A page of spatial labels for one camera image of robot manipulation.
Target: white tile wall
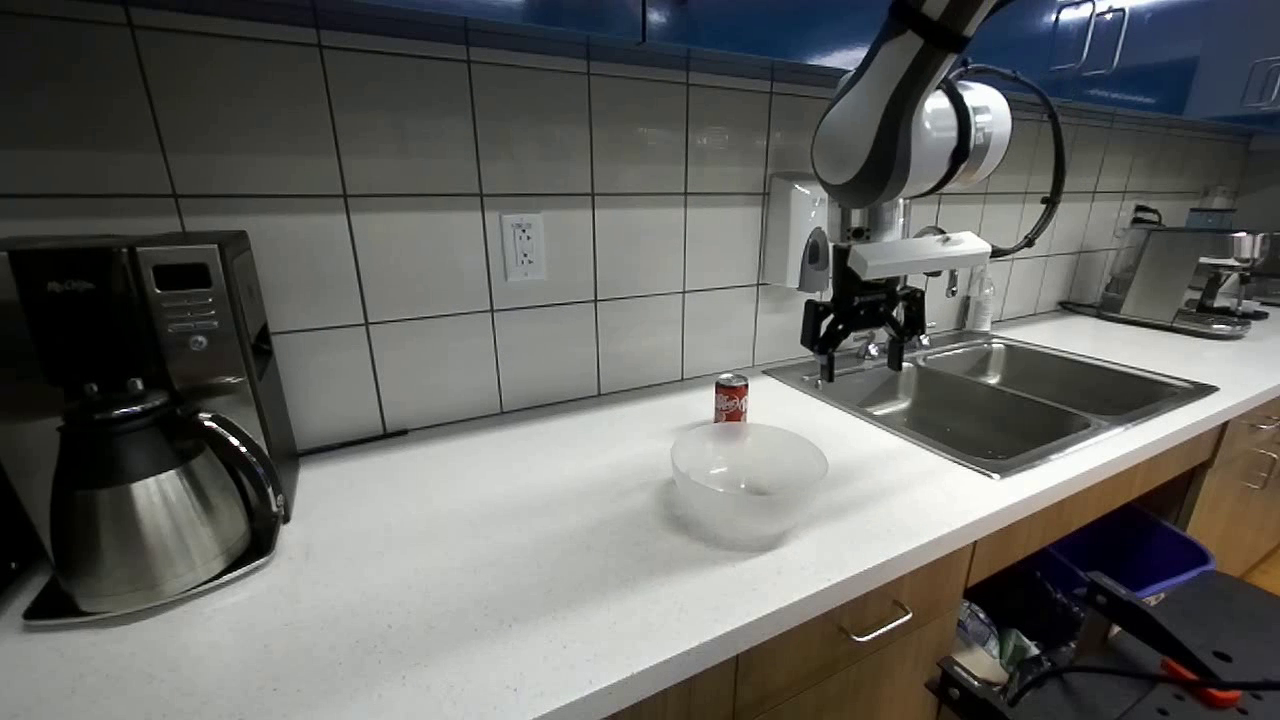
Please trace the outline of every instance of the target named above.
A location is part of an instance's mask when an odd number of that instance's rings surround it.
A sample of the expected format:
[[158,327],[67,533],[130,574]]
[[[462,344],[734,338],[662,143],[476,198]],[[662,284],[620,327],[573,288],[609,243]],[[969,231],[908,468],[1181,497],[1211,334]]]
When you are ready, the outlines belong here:
[[476,191],[467,63],[330,52],[349,191]]
[[805,299],[812,299],[812,295],[761,288],[761,307],[756,307],[756,363],[761,367],[808,360],[808,348],[799,344]]
[[283,404],[302,448],[382,438],[364,327],[276,338]]
[[756,284],[761,198],[688,198],[688,288]]
[[[509,281],[503,216],[544,221],[549,281]],[[495,307],[593,299],[593,198],[494,198],[485,231]]]
[[688,91],[688,191],[764,191],[764,91]]
[[[805,295],[756,275],[761,203],[767,171],[808,171],[829,90],[4,10],[0,237],[247,229],[303,448],[808,357]],[[1019,239],[1048,188],[1048,126],[1017,118],[1004,169],[918,199],[913,229]],[[1211,129],[1065,121],[1059,221],[992,265],[1008,322],[1096,299],[1137,199],[1167,221],[1225,203],[1249,157]],[[509,284],[509,211],[544,216],[544,284]],[[947,281],[929,281],[933,334],[955,317]]]
[[196,231],[247,231],[272,334],[364,322],[342,199],[185,199],[180,209]]
[[595,398],[595,307],[495,312],[503,408]]
[[180,191],[342,191],[317,49],[139,34]]
[[0,237],[180,231],[174,199],[0,199]]
[[680,381],[680,295],[602,303],[602,389]]
[[683,376],[753,367],[756,288],[683,295]]
[[590,76],[476,63],[485,191],[590,191]]
[[0,191],[170,191],[130,29],[0,23]]
[[595,191],[683,191],[683,86],[593,76]]
[[595,198],[602,295],[683,288],[683,198]]
[[490,307],[481,198],[351,199],[367,322]]
[[767,118],[767,178],[812,178],[812,129],[823,118],[829,99],[816,95],[773,95]]
[[494,317],[372,324],[387,428],[424,428],[500,414]]

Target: plastic bowl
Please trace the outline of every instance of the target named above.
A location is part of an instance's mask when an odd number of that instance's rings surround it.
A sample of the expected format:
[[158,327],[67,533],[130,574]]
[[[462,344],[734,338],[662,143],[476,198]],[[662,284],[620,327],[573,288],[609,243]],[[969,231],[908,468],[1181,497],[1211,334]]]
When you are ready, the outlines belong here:
[[722,550],[777,550],[829,475],[829,455],[767,423],[700,423],[672,448],[672,510]]

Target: drawer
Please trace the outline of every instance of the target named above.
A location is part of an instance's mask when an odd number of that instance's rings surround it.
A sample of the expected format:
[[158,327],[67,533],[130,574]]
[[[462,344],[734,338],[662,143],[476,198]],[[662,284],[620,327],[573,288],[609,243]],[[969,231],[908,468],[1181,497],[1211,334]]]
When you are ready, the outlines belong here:
[[753,713],[798,695],[833,668],[861,663],[936,621],[955,624],[966,574],[969,550],[744,652],[737,707]]

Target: outlet cover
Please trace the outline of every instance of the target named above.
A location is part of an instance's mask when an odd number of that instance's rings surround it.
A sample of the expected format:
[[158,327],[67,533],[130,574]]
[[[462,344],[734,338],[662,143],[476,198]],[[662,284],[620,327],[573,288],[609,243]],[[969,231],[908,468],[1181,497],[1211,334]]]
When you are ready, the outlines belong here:
[[503,265],[509,265],[509,284],[549,281],[544,216],[503,216]]

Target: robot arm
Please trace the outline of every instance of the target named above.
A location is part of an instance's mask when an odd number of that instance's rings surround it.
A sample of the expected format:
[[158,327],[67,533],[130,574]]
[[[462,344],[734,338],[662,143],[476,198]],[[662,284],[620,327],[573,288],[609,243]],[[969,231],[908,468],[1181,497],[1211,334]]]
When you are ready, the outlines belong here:
[[984,182],[1008,147],[1012,113],[990,86],[953,86],[969,36],[1000,0],[891,0],[887,19],[850,71],[812,138],[816,182],[840,209],[833,299],[805,303],[799,344],[837,376],[837,348],[861,327],[887,327],[887,363],[923,334],[923,291],[903,275],[984,265],[973,231],[908,239],[903,198]]

